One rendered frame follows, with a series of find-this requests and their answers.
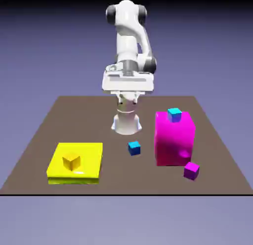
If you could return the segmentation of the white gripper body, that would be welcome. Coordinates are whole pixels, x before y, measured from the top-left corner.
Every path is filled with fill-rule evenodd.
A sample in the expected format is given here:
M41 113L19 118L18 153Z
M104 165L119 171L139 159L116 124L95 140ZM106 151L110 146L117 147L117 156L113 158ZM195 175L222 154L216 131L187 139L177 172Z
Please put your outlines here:
M105 92L152 92L154 75L133 71L133 76L123 75L123 71L104 71L102 90Z

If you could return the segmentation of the small blue cube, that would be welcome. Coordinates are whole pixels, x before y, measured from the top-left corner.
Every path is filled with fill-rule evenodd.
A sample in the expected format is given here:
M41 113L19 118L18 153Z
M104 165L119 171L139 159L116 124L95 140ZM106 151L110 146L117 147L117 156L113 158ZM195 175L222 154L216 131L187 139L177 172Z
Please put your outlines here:
M141 152L141 145L138 141L128 143L128 151L131 156L138 155Z
M181 120L182 111L175 107L175 108L169 108L168 109L168 119L172 123L177 123Z

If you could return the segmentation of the small yellow cube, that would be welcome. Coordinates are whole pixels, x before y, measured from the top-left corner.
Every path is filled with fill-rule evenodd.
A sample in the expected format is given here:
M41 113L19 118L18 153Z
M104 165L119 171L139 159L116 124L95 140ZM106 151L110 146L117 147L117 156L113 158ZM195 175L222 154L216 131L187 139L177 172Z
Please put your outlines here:
M64 167L70 171L79 168L81 165L81 156L74 152L64 154L62 160Z

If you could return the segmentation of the small purple cube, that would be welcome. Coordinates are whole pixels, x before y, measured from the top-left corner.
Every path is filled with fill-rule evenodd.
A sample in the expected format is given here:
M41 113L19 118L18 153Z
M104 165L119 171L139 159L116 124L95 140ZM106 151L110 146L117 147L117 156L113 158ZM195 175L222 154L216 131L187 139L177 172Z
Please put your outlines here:
M200 166L193 162L188 162L184 167L183 177L195 180L198 177Z

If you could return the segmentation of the large magenta box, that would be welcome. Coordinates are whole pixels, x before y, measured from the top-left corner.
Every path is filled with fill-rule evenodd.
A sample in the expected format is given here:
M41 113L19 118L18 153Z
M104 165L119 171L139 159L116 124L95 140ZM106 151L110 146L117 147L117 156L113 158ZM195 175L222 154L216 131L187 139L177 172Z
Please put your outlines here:
M184 111L179 122L171 122L167 112L156 112L154 154L157 166L185 166L191 161L195 124Z

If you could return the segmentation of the large yellow box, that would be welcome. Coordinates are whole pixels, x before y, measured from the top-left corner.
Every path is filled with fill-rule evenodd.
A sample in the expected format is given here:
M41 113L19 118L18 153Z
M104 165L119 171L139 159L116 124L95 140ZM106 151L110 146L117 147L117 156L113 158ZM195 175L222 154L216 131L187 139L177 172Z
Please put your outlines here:
M63 165L64 154L74 152L81 156L79 168L70 171ZM46 171L48 183L98 184L103 157L103 143L58 143Z

